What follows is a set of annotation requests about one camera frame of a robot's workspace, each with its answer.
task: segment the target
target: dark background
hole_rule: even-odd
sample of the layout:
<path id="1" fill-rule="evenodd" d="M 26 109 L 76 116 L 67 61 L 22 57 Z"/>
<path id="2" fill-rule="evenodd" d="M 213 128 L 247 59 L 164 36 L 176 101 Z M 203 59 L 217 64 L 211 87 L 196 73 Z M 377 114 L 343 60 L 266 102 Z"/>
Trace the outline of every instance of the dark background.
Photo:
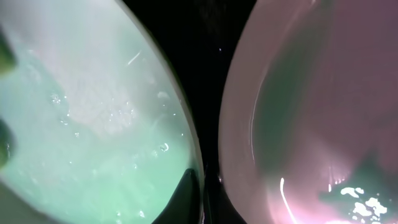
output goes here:
<path id="1" fill-rule="evenodd" d="M 176 71 L 206 173 L 205 223 L 244 223 L 219 182 L 218 116 L 234 50 L 255 0 L 124 0 Z"/>

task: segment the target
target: shiny surface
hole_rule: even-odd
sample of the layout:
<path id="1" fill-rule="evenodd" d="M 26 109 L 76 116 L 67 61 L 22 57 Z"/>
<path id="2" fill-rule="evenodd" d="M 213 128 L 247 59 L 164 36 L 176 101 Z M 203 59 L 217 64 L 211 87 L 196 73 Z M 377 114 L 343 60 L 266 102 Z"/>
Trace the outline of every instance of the shiny surface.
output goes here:
<path id="1" fill-rule="evenodd" d="M 257 2 L 234 55 L 220 164 L 248 223 L 398 219 L 398 3 L 333 1 L 317 15 L 326 2 Z"/>
<path id="2" fill-rule="evenodd" d="M 203 185 L 182 93 L 123 8 L 0 3 L 19 65 L 0 79 L 0 117 L 16 142 L 1 180 L 61 222 L 152 223 L 187 168 Z"/>

